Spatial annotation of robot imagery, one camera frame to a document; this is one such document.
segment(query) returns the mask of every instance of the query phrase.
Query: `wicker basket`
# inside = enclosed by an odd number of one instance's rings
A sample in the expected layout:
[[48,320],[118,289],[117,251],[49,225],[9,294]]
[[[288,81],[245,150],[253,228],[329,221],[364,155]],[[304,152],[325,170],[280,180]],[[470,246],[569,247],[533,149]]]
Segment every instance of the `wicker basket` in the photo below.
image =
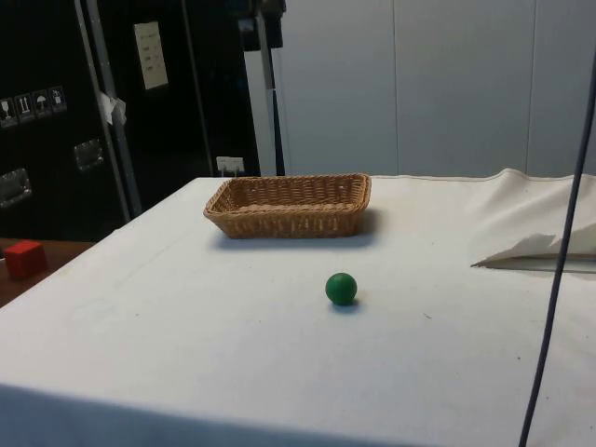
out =
[[364,174],[240,178],[204,214],[232,238],[346,237],[358,233],[370,196]]

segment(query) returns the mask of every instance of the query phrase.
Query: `green ball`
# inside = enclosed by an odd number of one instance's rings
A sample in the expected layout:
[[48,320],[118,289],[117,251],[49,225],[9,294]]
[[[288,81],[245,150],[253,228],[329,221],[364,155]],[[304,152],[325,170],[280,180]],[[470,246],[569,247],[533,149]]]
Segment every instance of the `green ball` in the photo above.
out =
[[327,279],[325,293],[335,305],[352,305],[356,297],[358,285],[347,273],[336,273]]

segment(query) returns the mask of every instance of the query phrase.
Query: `label icon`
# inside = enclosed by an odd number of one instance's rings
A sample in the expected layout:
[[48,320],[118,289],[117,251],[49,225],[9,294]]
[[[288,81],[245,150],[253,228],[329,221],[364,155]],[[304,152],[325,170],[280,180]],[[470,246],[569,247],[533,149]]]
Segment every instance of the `label icon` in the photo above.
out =
[[31,101],[31,95],[29,93],[15,96],[15,106],[17,107],[17,115],[21,123],[35,119],[34,103]]
[[47,90],[49,94],[49,103],[52,108],[52,112],[59,114],[60,112],[66,112],[66,98],[64,97],[64,90],[62,87],[52,87]]
[[17,111],[12,98],[0,100],[0,128],[11,128],[19,124]]
[[49,102],[47,90],[34,91],[34,109],[38,118],[44,118],[52,115],[52,106]]

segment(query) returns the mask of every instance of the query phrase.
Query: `red block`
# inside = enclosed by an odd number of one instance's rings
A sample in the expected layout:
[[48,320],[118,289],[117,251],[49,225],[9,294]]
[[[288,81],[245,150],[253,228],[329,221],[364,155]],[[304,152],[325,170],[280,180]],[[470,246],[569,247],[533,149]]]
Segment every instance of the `red block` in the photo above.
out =
[[22,240],[4,250],[4,257],[13,279],[26,279],[47,270],[46,252],[39,242]]

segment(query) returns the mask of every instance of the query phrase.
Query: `wall socket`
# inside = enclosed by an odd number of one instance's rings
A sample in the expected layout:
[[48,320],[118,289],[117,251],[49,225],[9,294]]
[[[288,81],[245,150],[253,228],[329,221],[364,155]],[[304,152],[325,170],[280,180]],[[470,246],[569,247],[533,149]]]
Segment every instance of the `wall socket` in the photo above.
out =
[[244,158],[241,156],[218,156],[217,170],[220,172],[244,172]]

